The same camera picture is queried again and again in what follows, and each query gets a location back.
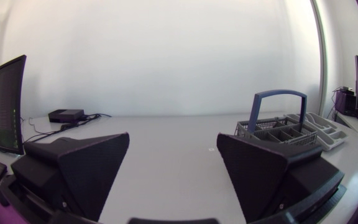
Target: white wall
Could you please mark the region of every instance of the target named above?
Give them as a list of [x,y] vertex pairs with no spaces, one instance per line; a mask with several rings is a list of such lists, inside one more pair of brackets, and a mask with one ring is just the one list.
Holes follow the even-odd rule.
[[[288,88],[319,108],[309,0],[0,0],[0,64],[27,62],[22,117],[59,108],[123,115],[248,112]],[[295,96],[262,111],[299,110]]]
[[358,55],[358,5],[355,0],[316,0],[326,39],[328,82],[323,116],[334,103],[333,90],[348,86],[356,90]]

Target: black cable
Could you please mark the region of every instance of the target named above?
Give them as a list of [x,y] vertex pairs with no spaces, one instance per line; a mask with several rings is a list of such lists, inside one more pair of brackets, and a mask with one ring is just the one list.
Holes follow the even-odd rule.
[[335,102],[334,102],[334,95],[337,91],[339,91],[339,89],[342,88],[341,86],[337,87],[334,91],[333,91],[333,95],[331,97],[331,101],[334,103],[334,106],[331,108],[331,110],[329,111],[329,113],[327,114],[326,119],[328,119],[329,115],[331,114],[331,112],[333,111],[334,107],[335,107]]
[[69,129],[71,129],[71,128],[76,128],[76,127],[85,125],[85,124],[89,123],[90,121],[93,121],[93,120],[95,120],[95,119],[100,118],[101,115],[105,115],[105,116],[111,117],[110,115],[107,115],[107,114],[99,114],[99,113],[97,113],[97,114],[90,114],[90,115],[84,115],[84,116],[83,116],[83,118],[85,119],[84,122],[82,122],[82,123],[63,124],[63,125],[61,126],[61,129],[60,129],[60,130],[58,130],[58,131],[51,131],[51,132],[48,132],[48,133],[38,132],[37,130],[35,130],[35,125],[34,125],[34,124],[30,124],[30,121],[29,121],[29,124],[34,127],[34,131],[37,132],[37,133],[40,133],[40,134],[37,134],[37,135],[35,135],[35,136],[32,136],[31,138],[27,139],[27,140],[24,141],[24,142],[27,142],[27,141],[29,141],[30,139],[35,138],[35,137],[37,137],[37,136],[42,136],[41,138],[38,138],[38,139],[32,141],[32,142],[36,142],[36,141],[39,141],[39,140],[41,140],[41,139],[47,138],[47,137],[49,137],[49,136],[51,136],[51,135],[54,135],[54,134],[57,134],[57,133],[60,133],[60,132],[63,132],[63,131],[67,131],[67,130],[69,130]]

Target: cable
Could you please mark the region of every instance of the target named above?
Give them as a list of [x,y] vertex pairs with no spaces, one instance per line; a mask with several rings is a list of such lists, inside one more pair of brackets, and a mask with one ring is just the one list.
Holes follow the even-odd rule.
[[49,132],[47,132],[47,133],[42,133],[42,132],[40,132],[40,131],[37,131],[37,130],[35,129],[35,124],[30,123],[30,120],[31,120],[31,119],[33,119],[33,118],[29,118],[29,125],[31,125],[31,126],[34,128],[34,131],[35,131],[36,133],[39,133],[39,134],[50,134],[50,133],[53,132],[53,131],[49,131]]
[[41,140],[41,139],[47,138],[47,137],[49,137],[49,136],[51,136],[51,135],[54,135],[54,134],[57,134],[57,133],[60,133],[60,132],[63,132],[63,131],[67,131],[67,130],[69,130],[69,129],[71,129],[71,128],[76,128],[76,127],[79,127],[79,126],[82,126],[82,125],[86,125],[86,124],[89,123],[90,121],[93,121],[94,119],[100,118],[101,115],[111,117],[110,115],[107,115],[107,114],[99,114],[99,113],[97,113],[97,114],[90,114],[90,115],[84,115],[84,116],[80,119],[81,121],[84,121],[84,122],[82,122],[82,123],[78,123],[78,122],[77,122],[77,123],[63,124],[63,125],[60,127],[60,130],[58,130],[58,131],[51,131],[51,132],[47,132],[47,133],[41,133],[41,132],[37,131],[37,130],[35,129],[35,125],[34,125],[34,124],[31,124],[31,123],[30,123],[30,120],[29,120],[29,124],[30,124],[31,126],[33,126],[34,131],[35,131],[36,133],[39,133],[39,134],[36,134],[35,136],[30,137],[29,139],[27,139],[27,140],[24,141],[23,143],[25,143],[25,142],[27,142],[27,141],[30,141],[31,139],[33,139],[33,138],[35,138],[35,137],[37,137],[37,136],[42,136],[42,137],[37,138],[36,140],[33,140],[32,142],[39,141],[39,140]]
[[331,108],[331,110],[330,110],[329,113],[327,114],[326,119],[328,119],[328,117],[329,117],[329,115],[331,114],[331,112],[333,112],[333,109],[334,109],[334,107],[335,107],[334,96],[335,96],[335,93],[336,93],[337,91],[339,91],[340,88],[342,88],[342,87],[339,86],[339,87],[337,87],[337,88],[333,91],[333,95],[332,95],[332,97],[331,97],[331,101],[334,103],[334,106]]

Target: gray plastic basket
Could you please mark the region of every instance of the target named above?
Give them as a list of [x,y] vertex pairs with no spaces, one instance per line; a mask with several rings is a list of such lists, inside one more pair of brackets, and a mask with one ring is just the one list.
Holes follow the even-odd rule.
[[[297,121],[289,117],[258,120],[262,98],[280,94],[292,94],[302,97],[300,120]],[[249,121],[239,121],[234,134],[243,138],[256,138],[284,144],[315,144],[317,131],[303,124],[306,112],[306,98],[305,94],[293,90],[270,90],[256,93]]]

